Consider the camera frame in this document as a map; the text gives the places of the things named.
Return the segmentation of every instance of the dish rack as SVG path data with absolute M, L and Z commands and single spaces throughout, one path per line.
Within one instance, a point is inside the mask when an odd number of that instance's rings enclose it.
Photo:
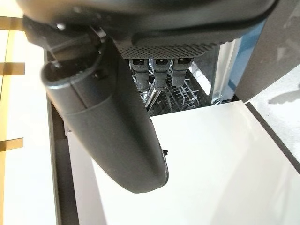
M 166 78 L 165 91 L 155 91 L 154 74 L 150 66 L 150 89 L 147 92 L 140 92 L 149 116 L 175 113 L 210 105 L 204 91 L 189 71 L 186 74 L 184 85 L 181 87 L 172 86 L 172 72 L 173 70 L 170 68 Z

